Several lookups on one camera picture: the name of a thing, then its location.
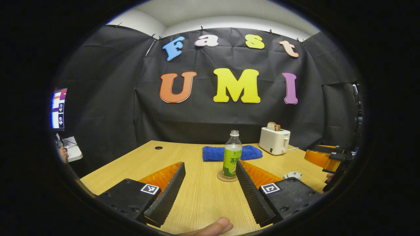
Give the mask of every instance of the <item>bottle cap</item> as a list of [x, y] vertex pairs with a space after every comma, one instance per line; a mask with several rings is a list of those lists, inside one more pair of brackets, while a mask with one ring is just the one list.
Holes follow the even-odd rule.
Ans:
[[231, 130], [231, 136], [238, 137], [239, 136], [239, 131], [237, 131], [237, 130]]

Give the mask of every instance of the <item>cork coaster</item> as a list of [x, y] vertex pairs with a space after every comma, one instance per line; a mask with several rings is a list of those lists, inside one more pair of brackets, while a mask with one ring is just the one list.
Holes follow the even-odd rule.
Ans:
[[220, 180], [222, 180], [222, 181], [225, 181], [225, 182], [233, 182], [233, 181], [238, 180], [238, 177], [237, 177], [237, 176], [235, 176], [235, 177], [226, 177], [226, 176], [224, 176], [222, 173], [223, 173], [223, 170], [221, 170], [221, 171], [217, 174], [217, 178], [219, 178], [219, 179], [220, 179]]

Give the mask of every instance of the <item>monitor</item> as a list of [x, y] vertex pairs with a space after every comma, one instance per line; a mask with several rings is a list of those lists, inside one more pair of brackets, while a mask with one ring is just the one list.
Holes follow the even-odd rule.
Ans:
[[64, 131], [64, 101], [67, 88], [56, 89], [51, 100], [51, 128], [54, 131]]

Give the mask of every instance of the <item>pink letter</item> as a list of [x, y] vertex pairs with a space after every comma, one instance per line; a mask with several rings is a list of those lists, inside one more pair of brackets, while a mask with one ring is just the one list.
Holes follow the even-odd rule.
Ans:
[[215, 47], [217, 45], [219, 45], [219, 43], [217, 42], [218, 37], [212, 34], [209, 35], [202, 35], [200, 37], [198, 37], [199, 40], [195, 41], [195, 45], [199, 46], [199, 47], [203, 47], [203, 46], [209, 46], [209, 47]]
[[286, 50], [287, 54], [289, 54], [289, 56], [294, 57], [294, 58], [299, 57], [299, 54], [293, 51], [294, 45], [290, 44], [286, 40], [280, 41], [279, 43], [283, 45], [284, 49]]

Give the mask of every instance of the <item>table surface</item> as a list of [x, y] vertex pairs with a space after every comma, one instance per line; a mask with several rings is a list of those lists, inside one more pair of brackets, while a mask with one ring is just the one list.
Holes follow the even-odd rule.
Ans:
[[[224, 236], [240, 235], [262, 229], [252, 216], [238, 181], [224, 182], [217, 178], [223, 162], [204, 162], [204, 146], [220, 145], [181, 144], [150, 141], [115, 161], [83, 177], [81, 181], [94, 194], [99, 195], [125, 178], [139, 180], [176, 162], [185, 163], [185, 179], [165, 223], [159, 228], [173, 234], [197, 230], [225, 216], [234, 228]], [[326, 173], [304, 160], [300, 149], [274, 156], [262, 150], [262, 158], [247, 162], [278, 177], [291, 171], [303, 173], [301, 181], [322, 193]]]

